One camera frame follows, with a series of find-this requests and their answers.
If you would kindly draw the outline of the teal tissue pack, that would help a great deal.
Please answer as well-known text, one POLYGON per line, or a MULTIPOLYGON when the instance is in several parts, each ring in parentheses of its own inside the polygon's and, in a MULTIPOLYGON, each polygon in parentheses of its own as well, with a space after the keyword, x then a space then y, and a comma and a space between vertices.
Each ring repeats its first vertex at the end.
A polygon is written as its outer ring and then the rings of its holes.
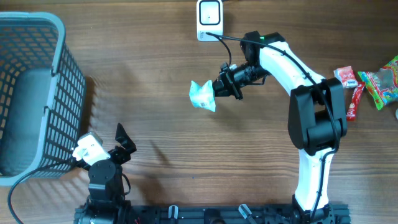
POLYGON ((195 108, 216 111, 215 92, 212 84, 211 80, 208 80, 202 86, 193 80, 191 81, 189 98, 195 108))

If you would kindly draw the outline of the small red white carton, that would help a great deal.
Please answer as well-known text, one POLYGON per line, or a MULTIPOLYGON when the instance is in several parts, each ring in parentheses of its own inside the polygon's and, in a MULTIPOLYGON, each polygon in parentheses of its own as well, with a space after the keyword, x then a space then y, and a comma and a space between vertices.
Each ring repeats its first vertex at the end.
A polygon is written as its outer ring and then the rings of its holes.
POLYGON ((339 79, 343 88, 355 88, 359 85, 351 66, 337 68, 333 73, 335 78, 339 79))

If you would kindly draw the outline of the red Nescafe stick sachet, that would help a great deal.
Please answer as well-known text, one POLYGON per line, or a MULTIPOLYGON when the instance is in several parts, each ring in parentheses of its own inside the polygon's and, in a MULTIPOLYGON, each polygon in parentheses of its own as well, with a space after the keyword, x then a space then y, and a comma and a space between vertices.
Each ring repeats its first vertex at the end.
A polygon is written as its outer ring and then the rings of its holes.
POLYGON ((346 119, 348 121, 354 121, 356 118, 356 113, 358 110, 358 105, 361 100, 361 95, 363 93, 363 90, 365 88, 365 82, 359 82, 358 86, 354 89, 352 98, 351 98, 351 103, 349 104, 349 108, 346 114, 346 119))

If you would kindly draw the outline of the Haribo gummy bag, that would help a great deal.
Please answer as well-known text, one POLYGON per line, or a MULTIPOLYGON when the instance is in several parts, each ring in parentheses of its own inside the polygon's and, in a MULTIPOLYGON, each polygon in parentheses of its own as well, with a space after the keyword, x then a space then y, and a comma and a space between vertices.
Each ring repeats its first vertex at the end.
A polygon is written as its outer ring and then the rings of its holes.
POLYGON ((377 72, 358 72, 358 75, 378 110, 397 101, 397 56, 377 72))

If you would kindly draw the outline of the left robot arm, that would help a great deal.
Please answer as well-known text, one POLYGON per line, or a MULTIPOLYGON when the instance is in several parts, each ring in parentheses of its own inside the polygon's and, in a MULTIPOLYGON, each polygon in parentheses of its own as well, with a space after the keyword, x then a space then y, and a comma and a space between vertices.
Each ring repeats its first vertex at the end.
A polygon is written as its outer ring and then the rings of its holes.
POLYGON ((130 182, 123 174, 122 165, 131 160, 137 148, 122 124, 117 124, 115 140, 120 145, 110 151, 103 149, 102 139, 93 131, 84 134, 73 149, 76 166, 88 171, 89 196, 84 205, 75 210, 74 223, 136 223, 132 217, 131 202, 126 200, 130 191, 123 182, 130 182))

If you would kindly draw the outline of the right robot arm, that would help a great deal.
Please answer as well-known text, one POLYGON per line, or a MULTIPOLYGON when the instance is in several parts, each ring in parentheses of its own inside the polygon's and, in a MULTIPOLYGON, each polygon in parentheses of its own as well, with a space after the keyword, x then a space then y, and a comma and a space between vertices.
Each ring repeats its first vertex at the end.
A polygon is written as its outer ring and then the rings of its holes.
POLYGON ((306 66, 277 32, 248 32, 237 40, 246 63, 221 66, 213 82, 216 97, 243 98, 242 88, 263 85, 272 75, 289 94, 288 132, 299 152, 299 180, 291 223, 326 222, 335 216, 327 196, 331 160, 347 133, 343 85, 306 66))

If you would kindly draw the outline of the white barcode scanner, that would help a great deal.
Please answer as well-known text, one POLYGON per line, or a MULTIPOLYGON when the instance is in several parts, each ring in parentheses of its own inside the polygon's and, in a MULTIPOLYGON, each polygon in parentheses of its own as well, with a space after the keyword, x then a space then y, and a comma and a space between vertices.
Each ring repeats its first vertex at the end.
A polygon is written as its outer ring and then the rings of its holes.
POLYGON ((214 42, 217 38, 207 32, 223 35, 222 0, 197 1, 197 39, 200 42, 214 42))

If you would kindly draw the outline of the grey plastic shopping basket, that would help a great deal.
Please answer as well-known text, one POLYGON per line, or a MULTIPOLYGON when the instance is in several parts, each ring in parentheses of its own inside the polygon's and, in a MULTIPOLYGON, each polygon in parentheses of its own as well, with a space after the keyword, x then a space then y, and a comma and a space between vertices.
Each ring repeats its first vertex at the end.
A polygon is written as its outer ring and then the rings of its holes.
POLYGON ((48 12, 1 13, 1 185, 68 172, 86 80, 48 12))

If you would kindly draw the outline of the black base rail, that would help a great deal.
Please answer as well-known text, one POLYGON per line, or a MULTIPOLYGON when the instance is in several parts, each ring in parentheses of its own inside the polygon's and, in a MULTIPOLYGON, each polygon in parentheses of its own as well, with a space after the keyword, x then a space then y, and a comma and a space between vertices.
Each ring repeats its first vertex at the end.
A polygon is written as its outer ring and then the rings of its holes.
POLYGON ((128 206, 94 211, 77 208, 74 223, 302 223, 290 204, 238 207, 128 206))

